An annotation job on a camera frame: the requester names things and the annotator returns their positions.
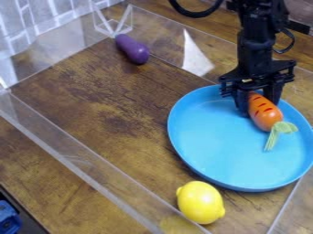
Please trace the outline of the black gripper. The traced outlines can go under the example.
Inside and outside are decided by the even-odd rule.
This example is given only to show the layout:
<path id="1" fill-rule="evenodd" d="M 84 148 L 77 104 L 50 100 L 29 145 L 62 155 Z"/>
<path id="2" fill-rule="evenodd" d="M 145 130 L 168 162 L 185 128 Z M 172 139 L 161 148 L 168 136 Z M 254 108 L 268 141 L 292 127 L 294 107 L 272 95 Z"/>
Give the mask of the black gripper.
<path id="1" fill-rule="evenodd" d="M 220 95 L 232 95 L 235 107 L 248 117 L 250 90 L 263 90 L 263 97 L 278 104 L 283 86 L 292 81 L 294 60 L 272 60 L 271 40 L 263 43 L 239 39 L 236 67 L 219 77 Z"/>

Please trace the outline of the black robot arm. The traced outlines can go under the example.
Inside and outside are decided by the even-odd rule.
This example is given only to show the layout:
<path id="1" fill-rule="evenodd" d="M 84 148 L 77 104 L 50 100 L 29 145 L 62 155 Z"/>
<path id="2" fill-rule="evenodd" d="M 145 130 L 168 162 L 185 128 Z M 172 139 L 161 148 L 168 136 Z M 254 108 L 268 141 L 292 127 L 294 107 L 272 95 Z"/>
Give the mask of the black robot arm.
<path id="1" fill-rule="evenodd" d="M 294 60 L 274 60 L 294 45 L 287 30 L 288 10 L 283 0 L 236 0 L 240 31 L 236 34 L 236 66 L 219 77 L 220 96 L 231 96 L 240 115 L 248 116 L 248 92 L 262 90 L 278 104 L 280 92 L 294 79 Z"/>

